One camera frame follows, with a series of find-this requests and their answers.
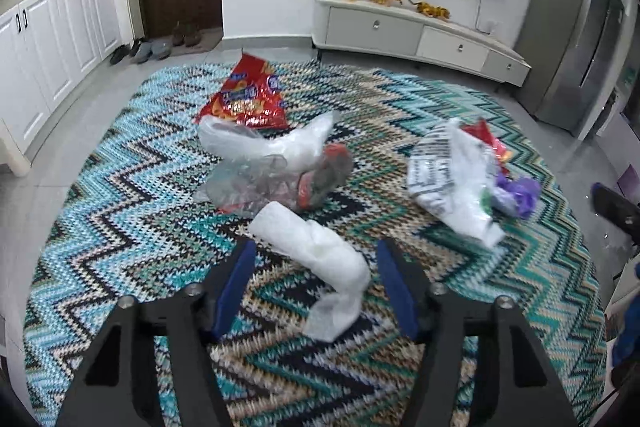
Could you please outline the purple plastic bag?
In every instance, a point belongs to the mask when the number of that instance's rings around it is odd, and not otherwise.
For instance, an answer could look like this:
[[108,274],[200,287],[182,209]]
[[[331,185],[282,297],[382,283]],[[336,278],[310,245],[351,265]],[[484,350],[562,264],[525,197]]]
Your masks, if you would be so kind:
[[536,209],[540,192],[535,179],[513,180],[499,172],[491,192],[491,206],[512,218],[528,219]]

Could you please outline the clear plastic bag with red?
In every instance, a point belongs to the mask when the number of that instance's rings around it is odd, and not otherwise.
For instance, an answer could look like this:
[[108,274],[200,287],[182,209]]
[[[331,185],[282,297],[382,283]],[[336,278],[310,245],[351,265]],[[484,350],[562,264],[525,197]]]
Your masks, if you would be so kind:
[[302,171],[288,169],[281,155],[221,161],[194,193],[195,202],[210,202],[219,212],[244,218],[257,216],[270,202],[294,212],[320,207],[346,183],[354,169],[344,144],[329,144],[317,164]]

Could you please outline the zigzag patterned rug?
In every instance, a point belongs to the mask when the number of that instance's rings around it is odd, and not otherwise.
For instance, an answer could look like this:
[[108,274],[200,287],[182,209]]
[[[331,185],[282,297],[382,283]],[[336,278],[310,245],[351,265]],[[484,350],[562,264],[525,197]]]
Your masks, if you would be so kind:
[[[196,116],[230,67],[169,67],[145,80],[70,186],[32,278],[24,347],[37,421],[56,422],[119,297],[174,295],[246,236],[257,244],[253,276],[210,349],[235,425],[398,424],[422,350],[398,329],[378,275],[383,237],[464,297],[515,300],[586,419],[605,372],[599,285],[559,182],[512,116],[491,95],[442,80],[316,62],[274,71],[293,126],[335,117],[330,141],[347,147],[352,173],[302,213],[272,205],[246,217],[197,200],[216,158]],[[457,233],[411,198],[408,164],[431,127],[477,121],[506,148],[510,176],[540,193],[518,219],[478,190]]]

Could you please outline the white printed plastic bag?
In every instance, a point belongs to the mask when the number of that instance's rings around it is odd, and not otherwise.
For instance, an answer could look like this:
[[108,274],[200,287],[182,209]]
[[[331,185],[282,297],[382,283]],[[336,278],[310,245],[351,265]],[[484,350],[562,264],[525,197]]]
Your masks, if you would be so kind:
[[498,162],[492,148],[457,118],[431,127],[408,160],[410,198],[452,231],[495,248],[504,237],[491,213]]

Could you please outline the grey refrigerator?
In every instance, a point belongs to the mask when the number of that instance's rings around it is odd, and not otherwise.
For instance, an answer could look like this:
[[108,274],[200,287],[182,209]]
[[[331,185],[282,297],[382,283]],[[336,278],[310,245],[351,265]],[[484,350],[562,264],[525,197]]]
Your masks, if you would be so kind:
[[530,0],[515,51],[530,71],[516,99],[530,116],[578,135],[604,86],[622,0]]

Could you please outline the red snack bag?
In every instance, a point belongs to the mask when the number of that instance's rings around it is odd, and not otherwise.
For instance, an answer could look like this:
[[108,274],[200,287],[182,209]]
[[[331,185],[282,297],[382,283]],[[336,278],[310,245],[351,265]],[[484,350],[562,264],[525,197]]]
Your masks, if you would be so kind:
[[243,53],[195,121],[199,124],[205,117],[215,117],[252,129],[286,129],[288,118],[281,91],[280,78],[271,64]]

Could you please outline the pink red wrapper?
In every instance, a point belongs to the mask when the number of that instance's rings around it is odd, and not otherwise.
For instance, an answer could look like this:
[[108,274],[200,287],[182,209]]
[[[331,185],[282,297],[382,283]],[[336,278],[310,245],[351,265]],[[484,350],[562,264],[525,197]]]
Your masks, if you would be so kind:
[[480,118],[474,124],[462,124],[461,129],[488,145],[494,151],[500,165],[506,165],[511,159],[512,153],[492,134],[485,119]]

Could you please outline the door mat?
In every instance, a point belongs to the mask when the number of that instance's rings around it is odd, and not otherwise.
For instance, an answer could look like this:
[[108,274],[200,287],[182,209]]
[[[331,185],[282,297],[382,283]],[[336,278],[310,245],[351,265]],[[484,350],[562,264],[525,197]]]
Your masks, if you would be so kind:
[[221,42],[224,32],[221,27],[206,28],[200,31],[201,40],[195,46],[173,46],[171,49],[172,56],[201,54],[213,51]]

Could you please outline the grey slippers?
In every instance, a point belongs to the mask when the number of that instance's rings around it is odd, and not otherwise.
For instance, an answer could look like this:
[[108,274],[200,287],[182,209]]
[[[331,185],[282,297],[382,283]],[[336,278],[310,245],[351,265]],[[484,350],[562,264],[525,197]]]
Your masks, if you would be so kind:
[[121,44],[112,53],[108,62],[114,66],[129,57],[131,62],[140,65],[149,60],[165,60],[172,52],[172,46],[164,40],[151,41],[147,38],[134,39],[131,44]]

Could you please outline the brown shoes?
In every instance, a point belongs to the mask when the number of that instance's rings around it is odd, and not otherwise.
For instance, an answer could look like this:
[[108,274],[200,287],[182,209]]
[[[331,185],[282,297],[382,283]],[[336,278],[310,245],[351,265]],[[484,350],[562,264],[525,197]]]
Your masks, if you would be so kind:
[[171,35],[171,42],[173,46],[186,46],[187,48],[193,48],[197,46],[202,40],[198,25],[194,23],[176,23]]

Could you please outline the white TV console cabinet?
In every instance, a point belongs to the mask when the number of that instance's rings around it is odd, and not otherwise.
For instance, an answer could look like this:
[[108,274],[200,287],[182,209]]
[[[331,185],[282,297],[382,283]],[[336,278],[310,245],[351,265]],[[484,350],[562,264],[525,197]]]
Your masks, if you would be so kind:
[[402,58],[521,87],[530,66],[498,40],[455,23],[365,1],[314,0],[312,45]]

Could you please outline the golden tiger ornament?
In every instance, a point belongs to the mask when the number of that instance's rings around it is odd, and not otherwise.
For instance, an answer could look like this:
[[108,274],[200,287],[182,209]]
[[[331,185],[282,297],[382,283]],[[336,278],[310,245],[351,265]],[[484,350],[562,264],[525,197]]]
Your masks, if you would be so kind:
[[449,20],[450,12],[443,6],[431,5],[428,2],[420,1],[414,5],[416,12],[431,18],[438,18],[439,20]]

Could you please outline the white shoe cabinet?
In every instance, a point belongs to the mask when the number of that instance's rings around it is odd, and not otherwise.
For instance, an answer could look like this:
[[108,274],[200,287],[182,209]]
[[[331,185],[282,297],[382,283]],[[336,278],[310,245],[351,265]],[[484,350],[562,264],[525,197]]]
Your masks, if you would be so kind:
[[1,164],[15,176],[56,110],[122,42],[115,0],[1,0]]

